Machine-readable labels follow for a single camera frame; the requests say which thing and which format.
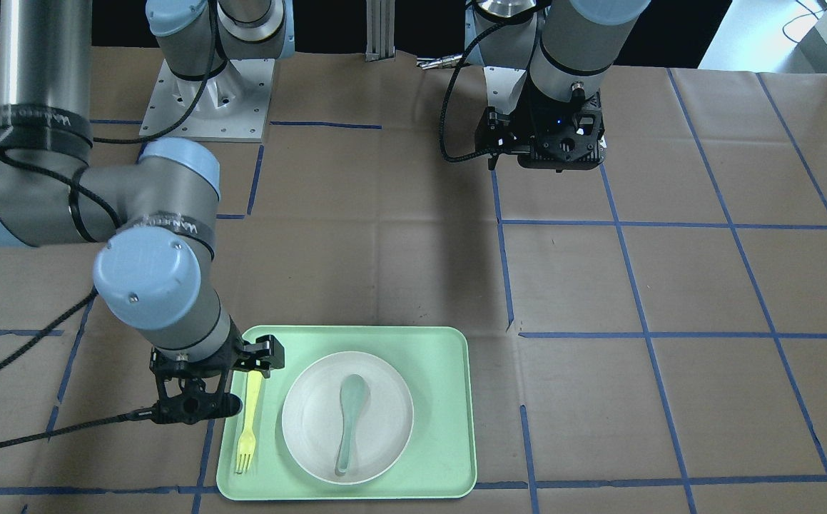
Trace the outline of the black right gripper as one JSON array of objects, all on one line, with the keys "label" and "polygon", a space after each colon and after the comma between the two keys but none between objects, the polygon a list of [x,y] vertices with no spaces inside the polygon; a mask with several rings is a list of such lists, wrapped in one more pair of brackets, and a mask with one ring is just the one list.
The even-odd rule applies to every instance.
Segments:
[{"label": "black right gripper", "polygon": [[243,347],[240,336],[231,336],[210,357],[195,362],[169,358],[152,349],[150,371],[156,379],[158,400],[150,419],[157,424],[195,424],[239,414],[243,401],[226,387],[228,372],[240,360]]}]

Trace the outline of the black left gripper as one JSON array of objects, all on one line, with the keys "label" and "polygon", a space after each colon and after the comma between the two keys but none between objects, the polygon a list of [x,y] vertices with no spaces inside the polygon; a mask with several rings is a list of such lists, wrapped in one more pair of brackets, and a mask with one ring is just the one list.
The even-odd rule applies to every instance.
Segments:
[{"label": "black left gripper", "polygon": [[600,94],[579,91],[563,102],[538,90],[522,91],[512,117],[512,156],[531,169],[590,170],[606,157]]}]

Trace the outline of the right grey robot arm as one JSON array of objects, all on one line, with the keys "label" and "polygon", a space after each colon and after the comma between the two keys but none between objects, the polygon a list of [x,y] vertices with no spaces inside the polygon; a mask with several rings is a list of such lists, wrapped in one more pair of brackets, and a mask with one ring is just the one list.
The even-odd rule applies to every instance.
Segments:
[{"label": "right grey robot arm", "polygon": [[92,166],[90,1],[0,4],[0,246],[103,243],[91,295],[152,345],[158,402],[129,420],[194,424],[243,402],[228,372],[283,367],[272,336],[243,340],[210,283],[220,163],[195,121],[263,111],[236,61],[285,58],[295,48],[289,1],[148,1],[146,18],[176,97],[135,165]]}]

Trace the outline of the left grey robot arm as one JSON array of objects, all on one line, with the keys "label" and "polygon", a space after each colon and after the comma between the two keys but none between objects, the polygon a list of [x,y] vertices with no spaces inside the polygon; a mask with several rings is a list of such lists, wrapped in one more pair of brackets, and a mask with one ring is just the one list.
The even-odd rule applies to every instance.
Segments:
[{"label": "left grey robot arm", "polygon": [[463,62],[486,75],[488,105],[475,157],[501,155],[530,169],[590,170],[607,155],[600,86],[647,1],[473,1],[465,9]]}]

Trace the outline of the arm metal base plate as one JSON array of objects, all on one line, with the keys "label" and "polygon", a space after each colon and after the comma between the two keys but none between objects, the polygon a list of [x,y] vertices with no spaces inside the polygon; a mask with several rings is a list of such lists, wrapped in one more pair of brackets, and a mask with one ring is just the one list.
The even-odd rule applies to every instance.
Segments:
[{"label": "arm metal base plate", "polygon": [[199,82],[176,77],[162,63],[139,136],[146,137],[182,121],[169,136],[198,142],[262,143],[274,82],[274,59],[230,61],[208,80],[196,107],[187,111]]}]

